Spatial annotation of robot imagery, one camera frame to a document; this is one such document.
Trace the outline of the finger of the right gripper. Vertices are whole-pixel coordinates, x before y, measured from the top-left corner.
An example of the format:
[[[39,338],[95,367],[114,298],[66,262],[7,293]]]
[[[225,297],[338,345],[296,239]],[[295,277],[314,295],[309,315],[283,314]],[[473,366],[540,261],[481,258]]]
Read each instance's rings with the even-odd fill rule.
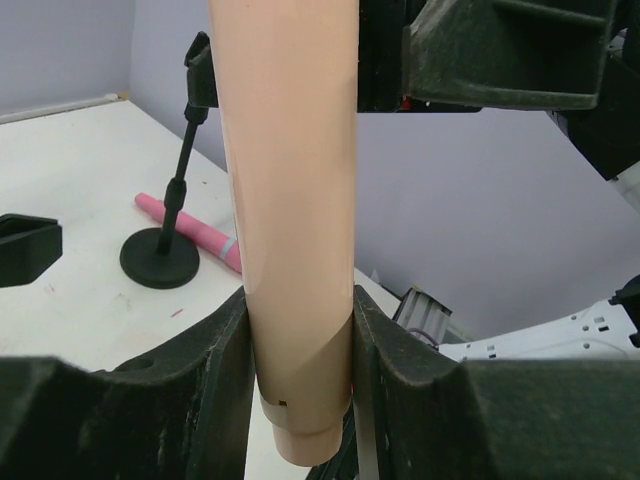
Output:
[[[512,110],[596,106],[615,1],[428,1],[405,27],[402,91]]]

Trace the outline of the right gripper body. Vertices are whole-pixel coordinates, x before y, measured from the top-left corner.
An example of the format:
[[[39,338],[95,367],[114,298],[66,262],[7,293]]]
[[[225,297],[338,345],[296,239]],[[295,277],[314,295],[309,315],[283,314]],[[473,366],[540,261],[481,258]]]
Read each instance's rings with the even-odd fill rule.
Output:
[[[400,108],[403,30],[411,22],[413,1],[359,2],[359,113],[389,113]]]

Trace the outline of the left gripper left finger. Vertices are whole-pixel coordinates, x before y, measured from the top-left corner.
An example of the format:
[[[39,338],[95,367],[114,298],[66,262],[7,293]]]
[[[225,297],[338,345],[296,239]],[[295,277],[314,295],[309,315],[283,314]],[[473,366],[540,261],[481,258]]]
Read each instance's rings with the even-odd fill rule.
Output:
[[[112,371],[1,361],[5,479],[240,479],[254,363],[245,296]]]

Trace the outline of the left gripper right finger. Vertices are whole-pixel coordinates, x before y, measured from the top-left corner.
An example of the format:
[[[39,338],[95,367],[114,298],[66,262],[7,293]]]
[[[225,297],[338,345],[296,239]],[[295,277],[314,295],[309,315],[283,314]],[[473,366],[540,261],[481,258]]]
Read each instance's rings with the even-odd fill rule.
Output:
[[[632,361],[448,359],[354,291],[363,479],[635,479]]]

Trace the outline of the beige microphone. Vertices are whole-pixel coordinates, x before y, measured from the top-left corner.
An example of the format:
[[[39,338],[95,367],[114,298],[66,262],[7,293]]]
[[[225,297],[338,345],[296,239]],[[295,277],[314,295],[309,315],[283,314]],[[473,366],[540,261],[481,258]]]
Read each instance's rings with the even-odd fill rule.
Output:
[[[316,466],[351,397],[359,5],[209,15],[262,408],[278,453]]]

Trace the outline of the black round-base clip stand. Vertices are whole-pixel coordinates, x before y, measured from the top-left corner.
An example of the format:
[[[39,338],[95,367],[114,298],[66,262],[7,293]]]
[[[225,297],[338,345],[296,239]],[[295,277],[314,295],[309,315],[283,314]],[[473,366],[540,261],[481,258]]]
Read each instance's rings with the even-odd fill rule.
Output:
[[[1,287],[28,285],[63,254],[62,227],[56,219],[1,216]]]

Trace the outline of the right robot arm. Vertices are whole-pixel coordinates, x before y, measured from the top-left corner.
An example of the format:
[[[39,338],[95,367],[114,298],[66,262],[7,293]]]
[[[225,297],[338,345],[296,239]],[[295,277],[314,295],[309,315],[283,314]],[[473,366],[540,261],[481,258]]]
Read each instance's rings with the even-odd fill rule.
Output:
[[[639,271],[635,1],[364,1],[356,263],[491,336]]]

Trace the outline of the black right round-base stand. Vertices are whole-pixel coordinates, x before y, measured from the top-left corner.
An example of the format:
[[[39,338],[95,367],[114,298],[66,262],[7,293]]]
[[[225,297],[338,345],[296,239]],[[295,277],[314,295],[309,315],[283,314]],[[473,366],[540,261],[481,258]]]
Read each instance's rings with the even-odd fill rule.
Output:
[[[211,107],[217,105],[217,90],[209,36],[196,34],[185,55],[187,126],[174,176],[160,203],[160,223],[132,234],[120,251],[120,266],[134,282],[166,290],[189,283],[197,274],[200,256],[196,244],[177,231],[177,220],[187,194],[186,171],[198,128]]]

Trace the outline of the pink toy microphone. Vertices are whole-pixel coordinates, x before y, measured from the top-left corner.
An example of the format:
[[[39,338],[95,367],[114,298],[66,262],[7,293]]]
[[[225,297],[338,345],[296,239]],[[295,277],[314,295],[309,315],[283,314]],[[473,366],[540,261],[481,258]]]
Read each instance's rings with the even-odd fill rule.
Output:
[[[163,222],[166,208],[161,200],[146,193],[138,193],[134,202],[150,218],[159,224]],[[194,241],[197,246],[217,257],[235,272],[242,273],[240,248],[236,238],[230,237],[183,212],[178,214],[176,230]]]

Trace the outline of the aluminium frame extrusion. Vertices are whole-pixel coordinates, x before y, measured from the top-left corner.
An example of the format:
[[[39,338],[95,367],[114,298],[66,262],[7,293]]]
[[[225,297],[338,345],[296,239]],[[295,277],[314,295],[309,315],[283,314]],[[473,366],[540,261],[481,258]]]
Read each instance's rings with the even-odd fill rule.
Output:
[[[419,288],[402,297],[394,321],[420,340],[438,346],[449,327],[451,310]]]

